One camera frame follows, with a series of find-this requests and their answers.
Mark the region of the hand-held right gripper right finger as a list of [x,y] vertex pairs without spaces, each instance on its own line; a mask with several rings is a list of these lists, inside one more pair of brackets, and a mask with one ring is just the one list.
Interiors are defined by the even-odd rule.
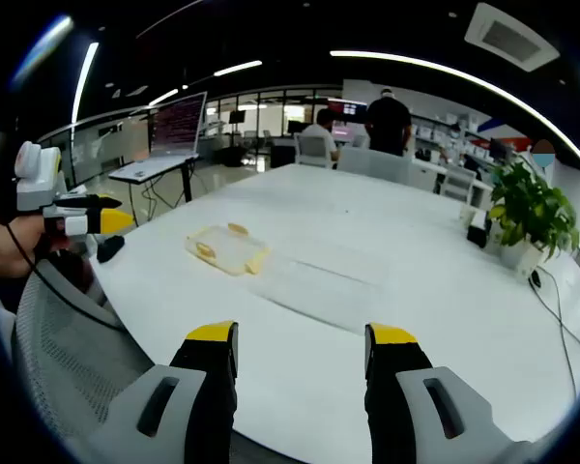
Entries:
[[449,368],[434,367],[410,333],[365,325],[364,409],[374,463],[523,463],[492,406]]

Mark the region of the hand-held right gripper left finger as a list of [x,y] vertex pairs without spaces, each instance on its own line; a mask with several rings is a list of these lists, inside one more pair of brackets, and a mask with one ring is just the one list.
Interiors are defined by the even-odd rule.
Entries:
[[227,463],[237,410],[238,324],[189,333],[117,395],[89,438],[102,463]]

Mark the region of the person's left hand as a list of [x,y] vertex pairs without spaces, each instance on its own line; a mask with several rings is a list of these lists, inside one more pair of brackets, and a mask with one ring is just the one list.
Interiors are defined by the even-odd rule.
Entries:
[[71,241],[64,235],[45,231],[43,216],[16,217],[7,226],[7,250],[16,258],[26,255],[34,261],[38,255],[67,249]]

